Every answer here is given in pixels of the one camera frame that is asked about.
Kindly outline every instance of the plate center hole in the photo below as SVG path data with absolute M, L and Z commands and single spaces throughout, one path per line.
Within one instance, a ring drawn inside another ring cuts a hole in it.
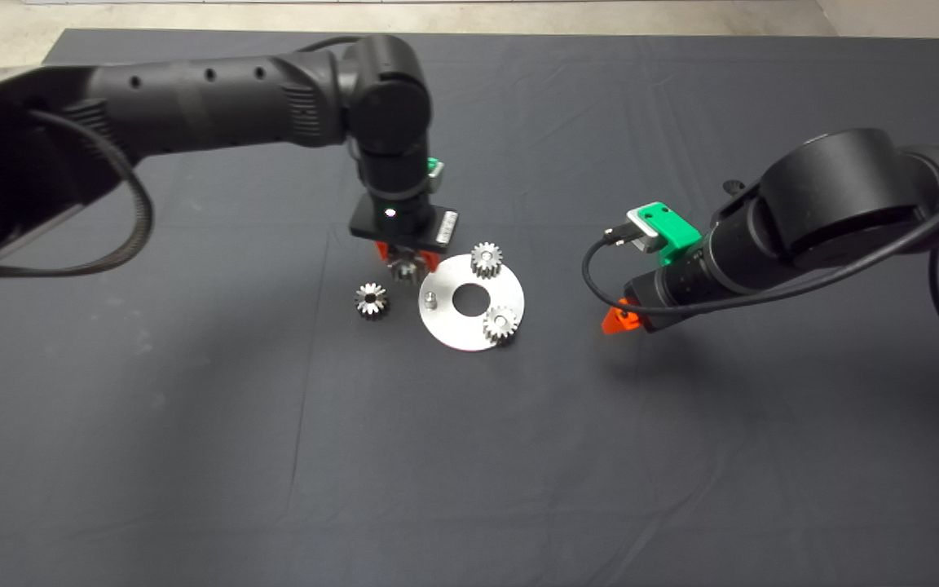
M 491 305 L 492 297 L 488 296 L 487 289 L 476 283 L 466 283 L 459 286 L 452 296 L 452 305 L 463 316 L 480 316 Z

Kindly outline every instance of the concrete floor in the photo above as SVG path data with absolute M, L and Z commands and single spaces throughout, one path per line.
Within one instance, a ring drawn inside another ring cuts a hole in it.
M 939 37 L 939 0 L 98 5 L 0 0 L 0 67 L 37 63 L 68 27 Z

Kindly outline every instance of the white label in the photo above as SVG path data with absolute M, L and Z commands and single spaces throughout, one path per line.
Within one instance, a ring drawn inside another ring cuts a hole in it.
M 444 217 L 440 219 L 440 230 L 437 231 L 437 238 L 434 241 L 441 245 L 447 245 L 451 240 L 452 233 L 455 231 L 455 222 L 458 222 L 459 213 L 449 210 L 444 212 Z

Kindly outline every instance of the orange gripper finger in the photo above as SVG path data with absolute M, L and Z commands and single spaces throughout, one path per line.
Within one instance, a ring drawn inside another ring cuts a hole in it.
M 629 304 L 629 300 L 626 300 L 626 298 L 621 298 L 619 302 Z M 607 311 L 607 316 L 604 316 L 601 327 L 603 327 L 604 334 L 618 334 L 627 330 L 636 330 L 640 328 L 640 316 L 612 307 Z

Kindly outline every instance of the black tablecloth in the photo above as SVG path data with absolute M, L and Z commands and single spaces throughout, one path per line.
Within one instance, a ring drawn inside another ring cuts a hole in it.
M 257 55 L 297 33 L 68 31 L 52 63 Z M 344 148 L 148 160 L 152 244 L 0 281 L 0 585 L 939 583 L 939 324 L 924 258 L 604 337 L 578 262 L 625 210 L 697 226 L 815 135 L 939 143 L 939 41 L 407 36 L 454 252 L 524 284 L 459 353 L 346 234 Z M 12 258 L 111 249 L 121 190 Z M 649 271 L 607 250 L 618 291 Z

